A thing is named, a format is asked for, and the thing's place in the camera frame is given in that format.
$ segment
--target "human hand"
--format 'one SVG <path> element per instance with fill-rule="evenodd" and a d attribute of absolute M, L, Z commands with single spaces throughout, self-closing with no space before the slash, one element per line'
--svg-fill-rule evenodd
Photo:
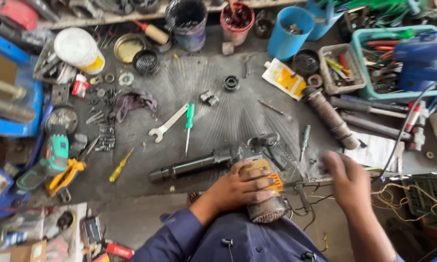
<path fill-rule="evenodd" d="M 239 161 L 230 171 L 219 178 L 212 187 L 194 202 L 190 210 L 203 225 L 208 224 L 220 212 L 240 206 L 260 203 L 273 196 L 273 190 L 263 190 L 275 183 L 267 170 L 250 170 L 239 173 L 241 168 L 252 164 L 252 160 Z"/>
<path fill-rule="evenodd" d="M 372 210 L 369 173 L 346 155 L 326 152 L 322 162 L 333 177 L 335 199 L 346 215 Z"/>

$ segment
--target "screwdriver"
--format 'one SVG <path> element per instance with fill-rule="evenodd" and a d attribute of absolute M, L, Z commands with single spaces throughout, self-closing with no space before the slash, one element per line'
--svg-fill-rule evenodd
<path fill-rule="evenodd" d="M 188 156 L 188 144 L 189 144 L 189 132 L 192 128 L 192 117 L 194 116 L 194 104 L 189 103 L 188 104 L 188 111 L 186 112 L 186 128 L 188 129 L 186 133 L 186 149 L 185 149 L 185 156 Z"/>
<path fill-rule="evenodd" d="M 133 149 L 128 153 L 126 158 L 120 162 L 120 164 L 117 166 L 117 168 L 115 168 L 115 171 L 110 175 L 110 177 L 109 177 L 110 182 L 114 182 L 115 179 L 117 179 L 118 175 L 122 172 L 122 168 L 125 166 L 126 160 L 128 159 L 129 155 L 131 155 L 131 152 L 133 152 Z"/>
<path fill-rule="evenodd" d="M 311 132 L 311 126 L 307 125 L 306 130 L 304 130 L 303 144 L 301 145 L 301 156 L 299 157 L 299 161 L 303 160 L 304 150 L 308 146 L 309 133 Z"/>

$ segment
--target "teal plastic basket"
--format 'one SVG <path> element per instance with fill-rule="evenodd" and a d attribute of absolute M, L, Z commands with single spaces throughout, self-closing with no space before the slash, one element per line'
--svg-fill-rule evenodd
<path fill-rule="evenodd" d="M 390 93 L 390 94 L 379 94 L 373 90 L 372 82 L 369 78 L 369 73 L 367 71 L 367 67 L 364 64 L 363 54 L 362 54 L 362 46 L 361 44 L 370 40 L 370 36 L 375 33 L 401 33 L 407 29 L 412 29 L 416 35 L 424 32 L 434 32 L 437 31 L 436 26 L 431 25 L 419 25 L 419 26 L 410 26 L 410 27 L 393 27 L 393 28 L 373 28 L 373 29 L 359 29 L 353 33 L 352 40 L 350 44 L 355 49 L 355 53 L 361 63 L 362 72 L 366 76 L 366 87 L 359 89 L 359 95 L 367 100 L 379 100 L 379 99 L 397 99 L 397 98 L 415 98 L 420 95 L 421 92 L 400 92 L 400 93 Z M 425 96 L 437 96 L 437 90 L 427 91 Z"/>

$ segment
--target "blue plastic bucket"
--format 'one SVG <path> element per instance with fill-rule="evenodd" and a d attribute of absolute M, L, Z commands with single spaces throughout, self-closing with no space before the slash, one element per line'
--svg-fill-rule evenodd
<path fill-rule="evenodd" d="M 303 30 L 302 34 L 292 34 L 286 27 L 296 24 Z M 288 61 L 301 48 L 309 33 L 314 28 L 312 15 L 299 7 L 282 9 L 277 15 L 277 22 L 270 37 L 267 52 L 280 61 Z"/>
<path fill-rule="evenodd" d="M 335 13 L 333 0 L 328 0 L 325 9 L 320 9 L 312 0 L 308 0 L 306 7 L 315 20 L 314 29 L 308 36 L 309 41 L 317 41 L 333 26 L 344 12 Z"/>
<path fill-rule="evenodd" d="M 165 9 L 167 25 L 184 49 L 197 52 L 205 44 L 207 9 L 198 0 L 172 0 Z"/>

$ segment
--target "white wrench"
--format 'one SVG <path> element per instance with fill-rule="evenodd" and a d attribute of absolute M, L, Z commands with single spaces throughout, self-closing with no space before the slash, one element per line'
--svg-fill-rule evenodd
<path fill-rule="evenodd" d="M 163 133 L 167 132 L 167 130 L 188 110 L 188 104 L 185 104 L 176 112 L 170 119 L 163 124 L 163 126 L 159 128 L 152 128 L 149 131 L 149 136 L 157 135 L 156 143 L 160 143 L 163 139 Z"/>

